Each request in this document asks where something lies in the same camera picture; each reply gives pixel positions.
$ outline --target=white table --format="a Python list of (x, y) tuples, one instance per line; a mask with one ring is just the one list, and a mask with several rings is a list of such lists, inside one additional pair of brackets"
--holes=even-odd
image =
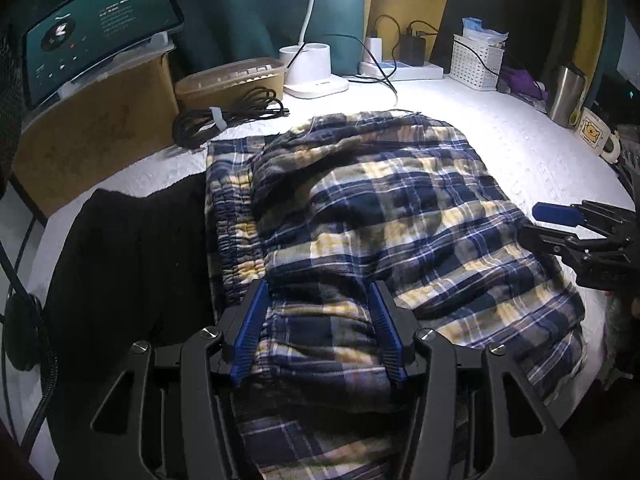
[[(398, 103), (382, 85), (351, 84), (341, 94), (314, 100), (284, 97), (291, 115), (271, 121), (249, 123), (223, 132), (220, 138), (277, 134), (314, 115), (402, 108), (447, 121), (460, 129), (476, 149), (502, 190), (530, 217), (536, 202), (570, 204), (581, 200), (633, 209), (633, 201), (612, 169), (590, 153), (571, 131), (557, 126), (545, 115), (511, 96), (471, 90), (447, 77), (443, 80), (395, 82)], [(205, 169), (204, 151), (164, 150), (109, 177), (51, 216), (42, 236), (28, 281), (28, 291), (45, 303), (49, 282), (71, 224), (82, 204), (97, 188), (146, 196), (189, 174)], [(578, 229), (583, 236), (590, 232)], [(564, 268), (569, 276), (572, 272)], [(586, 393), (604, 357), (604, 295), (580, 290), (587, 314), (582, 324), (587, 341), (586, 360), (577, 377), (566, 384), (550, 404), (558, 424), (563, 424)], [(14, 381), (18, 392), (13, 412), (18, 432), (24, 430), (40, 400), (37, 372), (23, 373)], [(57, 457), (46, 426), (36, 441), (31, 463), (46, 479), (53, 476)]]

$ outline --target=power cord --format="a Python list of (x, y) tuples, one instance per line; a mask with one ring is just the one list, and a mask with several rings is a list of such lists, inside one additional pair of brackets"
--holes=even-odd
[(493, 70), (491, 70), (487, 65), (484, 64), (484, 61), (482, 61), (482, 58), (479, 56), (479, 54), (473, 50), (470, 46), (465, 45), (464, 43), (462, 43), (461, 41), (458, 40), (453, 40), (453, 43), (457, 43), (459, 45), (462, 45), (463, 47), (465, 47), (467, 50), (470, 50), (471, 52), (474, 53), (474, 56), (476, 56), (478, 58), (478, 61), (480, 61), (480, 63), (482, 63), (482, 66), (484, 66), (484, 69), (487, 70), (487, 72), (492, 73), (493, 75), (496, 75), (498, 77), (501, 77), (500, 74), (498, 74), (497, 72), (494, 72)]
[[(305, 44), (303, 43), (296, 56)], [(236, 99), (228, 110), (212, 107), (208, 110), (188, 110), (179, 114), (174, 119), (172, 134), (174, 142), (181, 148), (197, 150), (226, 128), (288, 115), (289, 109), (276, 97), (275, 90), (258, 86)]]
[[(487, 72), (490, 72), (492, 74), (494, 74), (495, 76), (498, 76), (498, 78), (505, 80), (503, 76), (501, 76), (500, 74), (498, 74), (497, 72), (494, 72), (493, 70), (491, 70), (487, 65), (485, 65), (484, 61), (482, 61), (482, 58), (478, 55), (478, 53), (473, 50), (470, 46), (462, 43), (461, 41), (458, 40), (453, 40), (454, 43), (457, 43), (459, 45), (462, 45), (463, 47), (465, 47), (467, 50), (470, 50), (471, 52), (474, 53), (474, 55), (478, 58), (478, 60), (480, 61), (480, 63), (482, 63), (482, 66), (484, 66), (484, 69), (487, 70)], [(515, 59), (515, 57), (513, 56), (513, 54), (511, 52), (509, 52), (508, 50), (505, 49), (505, 53), (509, 54), (509, 56), (511, 57), (511, 59), (513, 59), (515, 62), (517, 62), (522, 69), (527, 72), (527, 74), (529, 74), (529, 77), (531, 78), (531, 81), (533, 81), (533, 84), (535, 84), (538, 87), (538, 91), (540, 92), (540, 100), (543, 101), (544, 100), (544, 95), (542, 93), (542, 88), (540, 88), (540, 85), (538, 84), (538, 82), (533, 79), (533, 76), (529, 73), (529, 71), (526, 69), (526, 67), (520, 63), (517, 59)]]
[(398, 40), (396, 41), (396, 44), (391, 48), (391, 59), (394, 62), (394, 68), (391, 72), (389, 72), (389, 74), (384, 75), (383, 72), (383, 77), (382, 78), (377, 78), (377, 77), (371, 77), (371, 76), (367, 76), (367, 75), (360, 75), (360, 74), (354, 74), (352, 77), (356, 77), (358, 79), (364, 79), (366, 81), (351, 81), (352, 83), (380, 83), (380, 82), (384, 82), (384, 81), (390, 81), (390, 78), (393, 74), (396, 73), (396, 71), (398, 70), (398, 61), (396, 60), (396, 48), (398, 48), (398, 46), (400, 45), (400, 36), (402, 36), (402, 29), (400, 28), (400, 24), (398, 23), (398, 20), (396, 20), (393, 16), (390, 16), (389, 14), (380, 14), (374, 21), (373, 21), (373, 28), (371, 29), (371, 32), (369, 33), (369, 37), (371, 38), (377, 38), (378, 37), (378, 22), (380, 20), (380, 18), (388, 18), (390, 19), (392, 22), (394, 22), (396, 24), (396, 28), (398, 29)]
[(435, 30), (435, 34), (433, 34), (431, 32), (425, 32), (424, 33), (425, 36), (436, 36), (437, 33), (439, 32), (439, 30), (437, 28), (435, 28), (433, 25), (431, 25), (431, 23), (425, 22), (424, 20), (413, 20), (412, 22), (409, 22), (409, 25), (406, 26), (406, 34), (408, 36), (412, 35), (412, 33), (413, 33), (412, 25), (414, 23), (422, 23), (422, 24), (426, 25), (427, 27), (432, 28), (433, 30)]
[(373, 57), (373, 54), (371, 53), (371, 51), (367, 48), (367, 45), (365, 45), (363, 43), (363, 41), (360, 38), (357, 38), (356, 36), (352, 36), (351, 34), (323, 34), (323, 36), (331, 36), (331, 37), (336, 37), (336, 38), (351, 38), (352, 40), (356, 40), (358, 43), (360, 43), (362, 45), (362, 47), (364, 48), (364, 50), (367, 51), (367, 54), (369, 54), (370, 58), (373, 60), (373, 63), (375, 63), (376, 67), (378, 68), (378, 70), (380, 70), (380, 73), (382, 74), (382, 78), (377, 79), (375, 77), (372, 77), (370, 81), (354, 81), (354, 80), (348, 80), (352, 83), (382, 83), (385, 86), (387, 86), (396, 96), (396, 100), (398, 98), (398, 90), (396, 90), (396, 87), (393, 85), (393, 83), (390, 81), (389, 76), (392, 75), (393, 72), (389, 73), (388, 75), (385, 74), (385, 71), (382, 70), (382, 67), (380, 66), (380, 63), (378, 63), (378, 61), (376, 60), (375, 57)]

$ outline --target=cardboard box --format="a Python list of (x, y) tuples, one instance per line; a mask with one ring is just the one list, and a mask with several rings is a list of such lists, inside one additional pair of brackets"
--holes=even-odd
[(117, 171), (173, 144), (178, 107), (166, 54), (95, 81), (22, 132), (14, 173), (50, 216)]

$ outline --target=tablet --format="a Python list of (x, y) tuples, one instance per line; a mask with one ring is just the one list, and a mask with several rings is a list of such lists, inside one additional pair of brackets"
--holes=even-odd
[(27, 106), (35, 108), (64, 83), (183, 21), (175, 0), (69, 0), (22, 38)]

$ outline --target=purple cloth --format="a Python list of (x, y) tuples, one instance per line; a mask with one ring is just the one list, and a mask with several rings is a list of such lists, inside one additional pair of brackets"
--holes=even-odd
[(526, 70), (516, 70), (503, 66), (500, 70), (500, 77), (507, 82), (511, 92), (526, 94), (543, 101), (546, 101), (549, 97), (548, 92), (542, 90)]

